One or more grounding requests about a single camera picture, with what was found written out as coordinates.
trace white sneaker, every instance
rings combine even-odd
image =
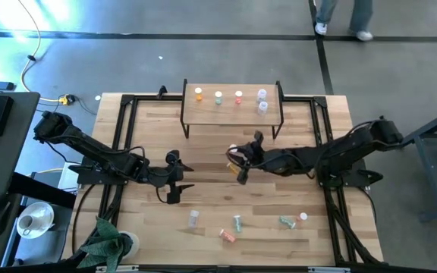
[[[319,35],[326,35],[326,30],[327,30],[327,29],[328,29],[328,25],[327,25],[327,24],[316,23],[315,31],[316,31],[316,33],[318,33]]]
[[[354,35],[362,42],[369,42],[373,39],[373,35],[365,30],[359,31]]]

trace concrete floor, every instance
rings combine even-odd
[[[24,2],[49,31],[313,35],[307,0]],[[352,3],[341,1],[329,34],[346,33]],[[371,28],[381,36],[437,36],[437,1],[377,0]],[[11,1],[0,5],[0,30],[33,30],[33,25]],[[19,83],[35,43],[0,38],[0,80]],[[406,134],[437,116],[437,42],[324,43],[333,91],[347,96],[354,123],[385,115]],[[49,98],[76,94],[93,111],[101,93],[155,92],[162,84],[177,92],[184,77],[213,83],[280,80],[286,93],[325,94],[314,41],[44,39],[37,58],[41,61],[27,75],[31,90]],[[78,105],[59,111],[91,133],[95,117]],[[38,120],[37,113],[33,122]],[[63,165],[31,138],[30,133],[17,171]],[[69,160],[81,158],[57,147]],[[437,221],[421,224],[417,218],[434,209],[434,199],[416,151],[377,152],[366,161],[385,175],[372,191],[385,261],[437,269]]]

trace jeans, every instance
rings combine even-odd
[[[350,30],[359,32],[367,30],[373,14],[373,0],[355,0],[354,11],[350,21]],[[322,7],[316,15],[316,22],[329,24],[338,0],[322,0]]]

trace wooden table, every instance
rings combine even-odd
[[[195,89],[202,89],[201,101],[196,100]],[[257,92],[267,92],[267,112],[258,114]],[[275,84],[187,84],[182,105],[182,125],[188,138],[190,125],[230,125],[272,127],[275,139],[283,124],[279,85]],[[215,103],[215,92],[222,92],[222,104]],[[235,92],[242,92],[242,103],[235,103]]]
[[[334,137],[352,128],[345,96],[327,96]],[[105,93],[97,114],[93,137],[111,145],[121,94]],[[278,177],[262,171],[249,172],[241,186],[226,167],[225,151],[232,143],[253,140],[260,127],[195,126],[193,138],[183,137],[179,122],[180,102],[140,102],[133,145],[146,148],[151,165],[164,166],[165,154],[179,149],[181,158],[195,172],[185,174],[186,189],[178,205],[161,204],[154,187],[129,183],[124,188],[118,229],[140,238],[138,254],[126,263],[161,265],[334,265],[329,224],[323,192],[305,175]],[[265,137],[264,149],[314,146],[310,108],[296,102],[284,103],[285,125],[281,137]],[[124,119],[120,148],[124,145],[129,111]],[[102,194],[97,185],[82,205],[77,223],[77,245],[88,237],[96,223]],[[83,194],[80,190],[75,207]],[[358,189],[345,188],[351,227],[379,260],[382,252],[369,200]],[[200,212],[197,228],[188,228],[190,210]],[[309,218],[289,230],[278,217],[306,212]],[[235,243],[219,238],[224,228],[234,234],[234,215],[241,215],[244,228]],[[339,233],[347,259],[344,236]],[[71,230],[63,257],[71,254]]]

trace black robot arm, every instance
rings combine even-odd
[[[351,170],[355,162],[371,152],[396,149],[402,141],[394,123],[383,118],[359,124],[345,136],[318,147],[265,151],[263,134],[257,131],[254,138],[251,143],[227,151],[228,159],[241,168],[237,176],[241,184],[246,183],[247,172],[254,168],[284,177],[308,174],[315,169],[319,178],[328,180]]]
[[[150,167],[149,159],[145,155],[130,152],[132,149],[116,151],[107,145],[86,135],[81,129],[72,124],[67,115],[45,111],[42,120],[34,128],[35,140],[41,143],[63,143],[90,159],[92,166],[70,166],[70,169],[80,173],[82,171],[98,171],[110,177],[136,181],[140,184],[150,184],[156,188],[170,186],[167,203],[180,202],[181,192],[193,185],[176,186],[176,182],[183,180],[184,171],[193,171],[180,160],[178,150],[172,150],[166,155],[168,166]]]

